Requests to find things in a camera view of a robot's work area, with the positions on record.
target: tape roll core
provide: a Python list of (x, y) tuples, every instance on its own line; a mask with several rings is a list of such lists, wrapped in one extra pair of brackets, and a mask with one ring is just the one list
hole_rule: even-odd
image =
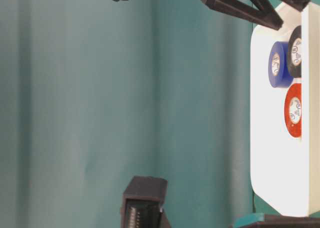
[(302, 66), (301, 25), (297, 26), (291, 34), (286, 58), (290, 75), (294, 78), (300, 78)]
[(270, 85), (273, 88), (291, 85), (293, 77), (289, 74), (287, 67), (288, 42), (277, 41), (273, 44), (268, 64), (268, 75)]
[(295, 138), (301, 137), (302, 99), (300, 83), (293, 84), (286, 94), (284, 102), (284, 121), (291, 136)]

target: black electrical tape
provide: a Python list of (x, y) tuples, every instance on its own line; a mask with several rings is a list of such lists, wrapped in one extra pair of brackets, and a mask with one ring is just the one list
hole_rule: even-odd
[(286, 63), (290, 75), (294, 78), (300, 78), (302, 65), (301, 25), (297, 26), (291, 34), (286, 55)]

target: teal object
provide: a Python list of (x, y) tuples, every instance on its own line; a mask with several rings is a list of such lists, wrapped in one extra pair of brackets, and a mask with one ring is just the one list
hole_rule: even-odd
[(264, 221), (265, 221), (264, 213), (253, 213), (237, 219), (233, 225), (233, 228), (241, 228), (241, 227), (249, 226), (256, 222), (264, 222)]

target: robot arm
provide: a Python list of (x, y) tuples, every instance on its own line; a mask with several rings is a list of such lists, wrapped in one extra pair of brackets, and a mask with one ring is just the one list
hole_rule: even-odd
[[(251, 0), (257, 9), (238, 0), (201, 0), (211, 10), (238, 17), (274, 30), (279, 30), (283, 20), (268, 0)], [(310, 0), (281, 0), (298, 11), (302, 11)]]

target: tape roll label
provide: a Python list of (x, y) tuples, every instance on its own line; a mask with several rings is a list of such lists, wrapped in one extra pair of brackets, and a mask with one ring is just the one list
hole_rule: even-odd
[(293, 124), (298, 124), (301, 119), (301, 102), (297, 97), (293, 97), (289, 106), (290, 120)]
[(300, 38), (295, 39), (292, 49), (291, 49), (291, 59), (292, 63), (295, 66), (298, 66), (301, 64), (301, 51), (302, 51), (302, 46), (301, 46), (302, 40)]
[(272, 58), (272, 74), (276, 77), (280, 70), (280, 55), (276, 52)]

